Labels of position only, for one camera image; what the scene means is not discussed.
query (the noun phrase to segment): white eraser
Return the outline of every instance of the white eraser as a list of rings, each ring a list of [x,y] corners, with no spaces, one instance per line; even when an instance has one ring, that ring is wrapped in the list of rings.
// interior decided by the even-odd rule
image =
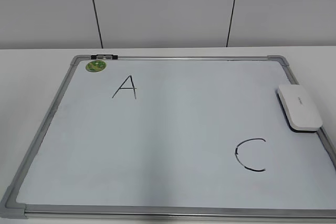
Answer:
[[[301,85],[279,85],[278,94],[290,126],[297,131],[317,131],[322,118],[313,100]]]

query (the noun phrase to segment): black marker writing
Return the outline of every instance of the black marker writing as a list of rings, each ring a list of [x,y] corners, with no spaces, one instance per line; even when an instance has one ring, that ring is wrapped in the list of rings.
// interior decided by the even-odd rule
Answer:
[[[238,148],[239,148],[239,146],[242,145],[242,144],[244,144],[244,143],[246,143],[246,142],[253,141],[253,140],[262,140],[262,141],[266,142],[266,140],[263,139],[263,138],[250,138],[250,139],[248,139],[248,140],[242,141],[242,142],[239,143],[239,144],[237,145],[237,147],[236,147],[236,150],[235,150],[235,156],[236,156],[236,159],[237,159],[237,161],[238,161],[238,162],[239,162],[245,169],[251,170],[251,171],[253,171],[253,172],[258,172],[258,173],[260,173],[260,172],[264,172],[264,171],[266,171],[266,169],[252,169],[252,168],[250,168],[250,167],[247,167],[247,166],[244,165],[244,164],[239,160],[239,158],[238,158]]]
[[[122,86],[125,84],[125,82],[130,79],[131,80],[131,83],[132,83],[132,88],[123,88]],[[135,94],[135,90],[136,90],[136,87],[134,86],[134,83],[133,83],[133,78],[132,76],[127,76],[127,78],[124,80],[124,82],[120,85],[120,87],[116,90],[116,92],[114,93],[114,95],[112,96],[112,98],[114,98],[116,96],[116,94],[118,93],[119,90],[121,89],[133,89],[133,93],[134,93],[134,98],[136,99],[137,96]]]

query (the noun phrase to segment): white table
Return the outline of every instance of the white table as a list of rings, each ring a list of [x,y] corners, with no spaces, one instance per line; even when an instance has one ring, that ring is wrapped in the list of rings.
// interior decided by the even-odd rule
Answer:
[[[266,56],[283,55],[311,94],[324,127],[336,144],[336,47],[41,49],[0,50],[0,196],[21,163],[75,55]],[[102,220],[8,220],[0,223],[99,223]]]

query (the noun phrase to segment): whiteboard surface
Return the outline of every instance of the whiteboard surface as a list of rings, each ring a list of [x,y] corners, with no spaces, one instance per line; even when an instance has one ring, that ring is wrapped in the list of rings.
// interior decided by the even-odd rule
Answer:
[[[17,201],[47,205],[335,209],[316,134],[289,130],[273,61],[82,61]],[[136,89],[120,90],[132,75]],[[239,148],[247,166],[234,155]]]

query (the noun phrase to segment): round magnet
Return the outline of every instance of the round magnet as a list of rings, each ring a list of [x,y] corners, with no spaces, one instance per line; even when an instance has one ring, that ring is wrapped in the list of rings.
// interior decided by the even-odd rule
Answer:
[[[85,69],[88,70],[89,72],[99,72],[101,70],[104,70],[104,68],[106,67],[106,63],[102,60],[94,60],[89,62]]]

